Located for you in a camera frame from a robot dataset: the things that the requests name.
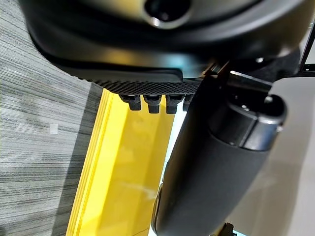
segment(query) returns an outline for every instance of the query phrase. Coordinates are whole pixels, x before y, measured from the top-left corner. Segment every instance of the yellow object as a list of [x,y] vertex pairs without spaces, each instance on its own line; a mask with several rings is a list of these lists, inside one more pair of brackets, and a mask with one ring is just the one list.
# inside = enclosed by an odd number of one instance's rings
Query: yellow object
[[103,91],[67,236],[146,236],[174,115]]

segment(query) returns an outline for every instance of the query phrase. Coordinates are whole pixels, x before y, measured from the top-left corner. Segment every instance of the black lever handle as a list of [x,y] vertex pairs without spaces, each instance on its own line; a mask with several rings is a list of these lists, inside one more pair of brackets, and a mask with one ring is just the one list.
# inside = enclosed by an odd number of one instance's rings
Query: black lever handle
[[204,81],[168,162],[154,229],[158,236],[208,236],[245,194],[286,117],[281,98],[256,107],[227,100]]

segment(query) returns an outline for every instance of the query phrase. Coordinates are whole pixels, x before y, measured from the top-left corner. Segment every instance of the white surface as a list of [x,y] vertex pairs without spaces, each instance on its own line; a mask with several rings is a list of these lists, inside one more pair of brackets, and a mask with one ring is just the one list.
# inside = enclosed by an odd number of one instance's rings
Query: white surface
[[58,134],[58,124],[50,124],[49,134]]

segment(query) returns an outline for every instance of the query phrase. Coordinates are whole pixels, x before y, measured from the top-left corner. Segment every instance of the striped carpet texture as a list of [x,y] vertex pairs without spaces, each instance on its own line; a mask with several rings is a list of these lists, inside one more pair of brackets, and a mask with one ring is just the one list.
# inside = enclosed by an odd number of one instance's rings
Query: striped carpet texture
[[34,48],[0,0],[0,236],[65,235],[102,89]]

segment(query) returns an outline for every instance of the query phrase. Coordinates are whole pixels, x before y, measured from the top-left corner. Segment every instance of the white wall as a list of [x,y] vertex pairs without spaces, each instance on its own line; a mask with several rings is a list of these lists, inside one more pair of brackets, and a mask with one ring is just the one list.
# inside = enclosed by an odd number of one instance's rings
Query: white wall
[[285,129],[263,170],[228,221],[248,236],[314,235],[315,78],[274,84],[285,99]]

